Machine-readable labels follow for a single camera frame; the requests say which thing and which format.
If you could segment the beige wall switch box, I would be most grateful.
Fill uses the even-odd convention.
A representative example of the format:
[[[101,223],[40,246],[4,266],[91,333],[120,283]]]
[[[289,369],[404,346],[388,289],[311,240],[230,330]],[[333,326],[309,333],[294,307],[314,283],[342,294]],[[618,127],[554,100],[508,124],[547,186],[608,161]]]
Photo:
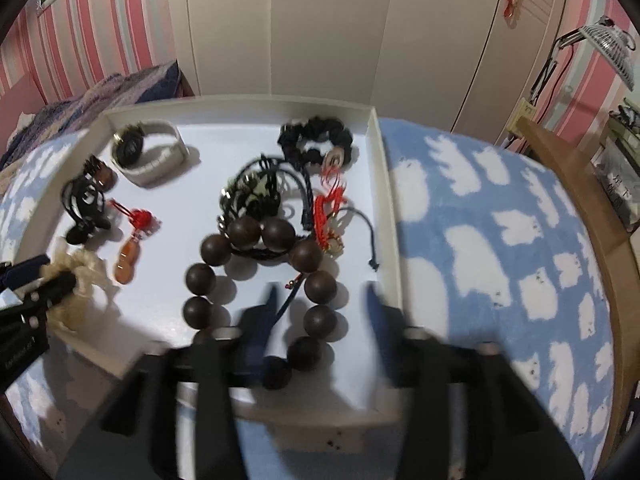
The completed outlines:
[[[521,118],[534,119],[536,111],[537,109],[534,104],[529,102],[528,99],[521,98],[506,124],[506,131],[514,136],[521,136],[520,129],[518,128],[518,121]]]

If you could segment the white ornate wardrobe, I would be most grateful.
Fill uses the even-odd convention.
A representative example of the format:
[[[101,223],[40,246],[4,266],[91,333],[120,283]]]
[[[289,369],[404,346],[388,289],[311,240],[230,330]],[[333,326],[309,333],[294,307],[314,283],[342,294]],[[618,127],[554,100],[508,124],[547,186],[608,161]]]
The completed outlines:
[[[558,33],[565,0],[168,0],[199,94],[370,104],[494,143]]]

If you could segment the cream flower scrunchie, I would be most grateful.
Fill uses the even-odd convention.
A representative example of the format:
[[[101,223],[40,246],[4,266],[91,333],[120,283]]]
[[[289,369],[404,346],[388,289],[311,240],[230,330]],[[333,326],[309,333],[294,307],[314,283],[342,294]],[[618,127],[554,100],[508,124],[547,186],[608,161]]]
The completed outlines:
[[[107,276],[106,264],[95,252],[83,247],[73,248],[59,237],[53,246],[50,261],[40,270],[43,283],[62,278],[64,274],[74,277],[70,292],[64,292],[61,300],[53,300],[48,312],[48,321],[66,332],[76,333],[85,324],[88,309],[93,306],[96,287],[110,292],[112,281]]]

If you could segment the wooden desk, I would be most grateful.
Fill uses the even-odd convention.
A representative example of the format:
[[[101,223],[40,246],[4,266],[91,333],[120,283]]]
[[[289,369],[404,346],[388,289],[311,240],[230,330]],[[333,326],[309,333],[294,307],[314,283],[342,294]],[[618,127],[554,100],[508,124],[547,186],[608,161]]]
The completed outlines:
[[[610,305],[614,390],[610,426],[598,466],[620,442],[620,430],[639,380],[640,280],[634,250],[623,223],[594,175],[590,157],[527,118],[518,128],[540,162],[553,170],[585,225]]]

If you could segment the blue polar bear blanket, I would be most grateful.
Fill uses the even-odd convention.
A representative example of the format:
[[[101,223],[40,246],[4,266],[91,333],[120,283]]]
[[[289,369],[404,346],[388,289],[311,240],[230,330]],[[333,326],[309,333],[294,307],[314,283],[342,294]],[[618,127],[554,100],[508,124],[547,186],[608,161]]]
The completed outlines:
[[[613,335],[587,229],[555,174],[520,155],[411,122],[381,119],[396,194],[406,305],[455,344],[496,335],[559,424],[586,479],[610,429]],[[26,158],[1,206],[2,259],[16,253],[43,188],[85,133]],[[6,396],[27,451],[55,474],[114,379],[62,341]],[[252,479],[385,479],[392,432],[361,454],[276,449],[265,426],[242,422]]]

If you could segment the cream strap wristwatch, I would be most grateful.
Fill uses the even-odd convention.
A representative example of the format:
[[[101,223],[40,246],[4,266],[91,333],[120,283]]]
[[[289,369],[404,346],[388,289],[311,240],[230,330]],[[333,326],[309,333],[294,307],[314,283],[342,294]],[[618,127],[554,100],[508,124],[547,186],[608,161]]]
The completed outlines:
[[[189,149],[171,122],[136,122],[116,130],[112,136],[112,162],[139,188],[156,185],[188,158]]]

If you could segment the black scrunchie with charm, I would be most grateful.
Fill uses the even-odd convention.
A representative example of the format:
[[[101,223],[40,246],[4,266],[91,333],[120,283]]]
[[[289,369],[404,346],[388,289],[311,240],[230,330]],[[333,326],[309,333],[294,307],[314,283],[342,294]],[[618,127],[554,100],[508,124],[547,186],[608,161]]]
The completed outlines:
[[[352,163],[354,137],[344,122],[334,117],[287,122],[280,129],[278,144],[284,159],[296,169],[342,168]]]

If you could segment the orange gourd red knot charm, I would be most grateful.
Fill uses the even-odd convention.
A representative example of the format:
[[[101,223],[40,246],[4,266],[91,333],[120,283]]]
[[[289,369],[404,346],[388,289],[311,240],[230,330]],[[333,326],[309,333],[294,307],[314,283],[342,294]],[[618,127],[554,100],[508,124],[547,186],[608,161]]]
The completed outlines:
[[[119,249],[113,268],[114,280],[118,284],[127,285],[134,278],[134,266],[141,254],[140,243],[154,232],[157,222],[152,212],[146,209],[129,209],[117,200],[109,200],[108,204],[124,216],[131,226],[130,237]]]

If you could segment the black plastic hair claw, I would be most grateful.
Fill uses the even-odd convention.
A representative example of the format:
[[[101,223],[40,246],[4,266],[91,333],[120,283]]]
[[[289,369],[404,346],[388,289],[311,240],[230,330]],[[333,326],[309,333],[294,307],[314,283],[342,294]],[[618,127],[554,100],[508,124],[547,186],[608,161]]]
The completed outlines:
[[[109,231],[112,227],[105,213],[104,193],[89,177],[67,181],[61,191],[61,203],[74,222],[65,234],[70,245],[85,245],[96,231]]]

